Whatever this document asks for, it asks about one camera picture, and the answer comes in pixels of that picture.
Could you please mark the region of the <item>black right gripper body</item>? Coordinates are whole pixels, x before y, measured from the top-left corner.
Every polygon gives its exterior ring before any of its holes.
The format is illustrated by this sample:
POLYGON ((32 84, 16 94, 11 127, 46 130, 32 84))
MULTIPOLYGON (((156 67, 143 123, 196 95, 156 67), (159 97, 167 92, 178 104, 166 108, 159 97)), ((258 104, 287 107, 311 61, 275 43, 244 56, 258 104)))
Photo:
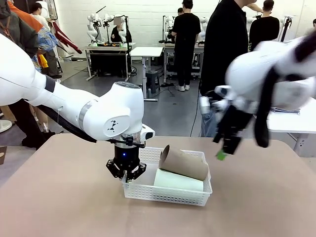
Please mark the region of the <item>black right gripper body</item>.
POLYGON ((221 138, 236 135, 239 131, 243 131, 247 127, 252 117, 253 114, 246 113, 238 110, 233 105, 229 105, 221 121, 218 123, 218 135, 221 138))

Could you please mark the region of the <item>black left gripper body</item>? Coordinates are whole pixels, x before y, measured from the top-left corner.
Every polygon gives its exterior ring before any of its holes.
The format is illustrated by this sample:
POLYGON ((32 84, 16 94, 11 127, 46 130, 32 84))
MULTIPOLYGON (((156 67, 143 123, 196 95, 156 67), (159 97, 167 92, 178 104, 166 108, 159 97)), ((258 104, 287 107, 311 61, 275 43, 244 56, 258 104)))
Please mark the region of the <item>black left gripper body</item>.
POLYGON ((128 171, 132 172, 135 168, 139 166, 139 148, 138 147, 128 147, 122 148, 115 146, 114 152, 114 164, 119 169, 120 172, 128 171))

